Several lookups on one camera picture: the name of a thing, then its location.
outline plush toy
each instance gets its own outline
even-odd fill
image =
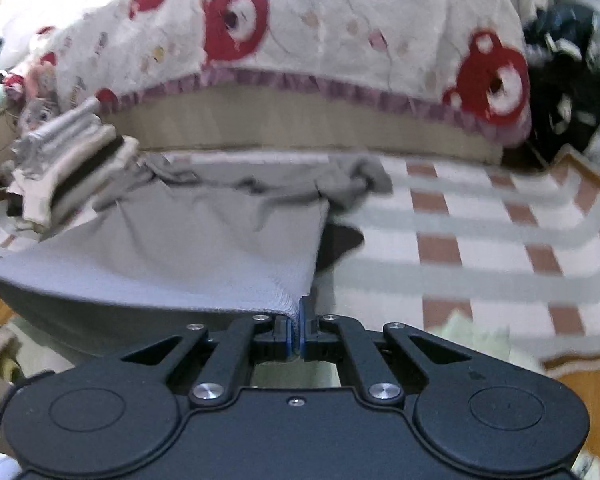
[[[56,72],[54,66],[48,61],[32,66],[24,79],[24,89],[27,100],[35,97],[55,99]]]
[[[37,130],[40,125],[60,115],[58,104],[52,99],[34,97],[20,113],[18,129],[20,135]]]
[[[55,27],[41,28],[29,41],[29,55],[20,64],[15,66],[2,82],[7,97],[12,102],[23,105],[24,101],[29,98],[26,96],[26,78],[39,64],[42,64],[45,70],[37,68],[35,73],[32,74],[33,82],[30,82],[32,88],[30,88],[29,95],[38,95],[37,89],[34,87],[42,87],[42,93],[44,93],[45,89],[50,85],[48,76],[53,71],[45,63],[49,62],[51,65],[55,65],[56,60],[55,57],[49,59],[46,48],[55,32]]]

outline pile of clothes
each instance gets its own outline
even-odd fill
[[[99,108],[92,97],[50,119],[36,112],[33,124],[27,105],[20,121],[33,127],[22,129],[12,146],[11,167],[2,168],[9,185],[0,200],[0,256],[30,248],[65,227],[135,159],[138,141],[102,124],[95,114]]]
[[[566,144],[584,152],[600,126],[600,13],[580,4],[540,10],[525,40],[531,146],[546,162]]]
[[[89,98],[15,141],[8,216],[48,230],[127,165],[138,141],[102,124],[99,107]]]

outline stuffed toy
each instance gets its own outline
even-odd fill
[[[37,130],[43,123],[60,115],[60,108],[53,99],[34,97],[30,99],[20,113],[18,130],[20,135]]]
[[[41,94],[52,91],[48,88],[51,84],[49,75],[53,72],[53,69],[45,65],[45,63],[49,62],[50,65],[54,65],[55,63],[53,60],[45,58],[45,52],[55,32],[55,27],[41,28],[29,41],[29,55],[20,64],[16,65],[2,82],[7,97],[12,102],[22,106],[26,99],[29,98],[26,95],[26,79],[34,68],[32,81],[30,81],[29,96],[37,96],[38,88],[40,88]],[[42,64],[45,70],[36,68],[39,64]]]

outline folded clothes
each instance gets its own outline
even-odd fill
[[[124,170],[129,162],[138,153],[138,140],[133,137],[119,137],[110,145],[105,146],[100,152],[91,157],[83,166],[95,162],[98,158],[99,163],[90,170],[82,166],[72,174],[64,183],[58,187],[52,199],[51,206],[51,225],[57,226],[69,214],[76,211],[84,205],[88,198],[102,188],[112,177]],[[102,157],[102,152],[106,152],[111,146],[117,148],[109,155]],[[81,179],[73,181],[74,175],[81,175]]]
[[[90,156],[85,160],[75,171],[69,175],[66,180],[61,182],[58,187],[54,190],[53,197],[51,199],[51,207],[75,186],[80,184],[80,181],[85,179],[91,172],[96,170],[100,165],[106,162],[109,158],[116,154],[117,150],[124,144],[123,137],[116,136],[110,143],[106,144],[98,150],[93,156]],[[24,199],[22,195],[17,193],[7,193],[7,215],[22,216]]]
[[[69,110],[59,117],[42,124],[42,126],[32,132],[23,134],[11,146],[15,155],[16,166],[29,160],[41,145],[54,140],[78,119],[94,114],[99,110],[100,102],[95,97],[90,97],[74,110]]]
[[[116,129],[113,126],[101,126],[93,135],[72,144],[40,179],[27,178],[22,170],[16,168],[8,192],[22,195],[22,218],[48,228],[51,202],[58,186],[86,160],[115,139]]]
[[[35,150],[30,150],[27,160],[18,165],[18,168],[27,178],[39,180],[65,150],[72,144],[92,136],[101,125],[100,118],[94,114],[79,118],[54,139],[40,144]]]

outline circular cap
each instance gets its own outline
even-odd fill
[[[11,447],[41,476],[118,476],[178,425],[178,403],[164,384],[137,365],[94,362],[24,388],[4,413]]]
[[[369,394],[380,400],[395,399],[400,395],[400,386],[391,383],[378,383],[369,388]]]
[[[193,395],[202,400],[213,400],[224,394],[224,388],[217,383],[202,383],[193,388]]]
[[[500,386],[476,393],[469,401],[471,413],[496,430],[519,431],[540,422],[544,407],[524,390]]]
[[[519,368],[499,384],[465,372],[432,380],[414,410],[419,433],[450,459],[494,476],[540,476],[584,444],[588,415],[565,386]]]
[[[118,394],[101,388],[85,388],[56,399],[49,415],[64,430],[88,433],[115,424],[125,409],[125,399]]]

